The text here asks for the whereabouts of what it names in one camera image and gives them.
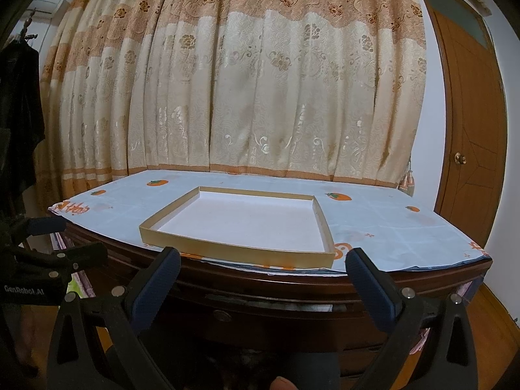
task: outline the beige curtain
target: beige curtain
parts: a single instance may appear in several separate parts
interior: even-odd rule
[[[48,205],[145,169],[397,186],[417,0],[74,0],[42,79]]]

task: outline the cardboard box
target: cardboard box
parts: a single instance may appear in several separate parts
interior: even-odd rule
[[[334,242],[312,195],[198,187],[139,230],[144,243],[232,262],[330,268]]]

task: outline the door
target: door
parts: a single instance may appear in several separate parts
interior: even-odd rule
[[[506,111],[495,52],[462,0],[425,0],[441,52],[446,145],[435,211],[484,247],[504,180]]]

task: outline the floral curtain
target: floral curtain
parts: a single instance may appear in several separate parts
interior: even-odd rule
[[[145,169],[396,187],[417,0],[74,0],[42,77],[43,205]]]

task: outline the brass door handle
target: brass door handle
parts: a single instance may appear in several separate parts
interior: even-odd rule
[[[460,152],[457,152],[457,154],[455,154],[455,164],[466,164],[466,157],[461,155]]]

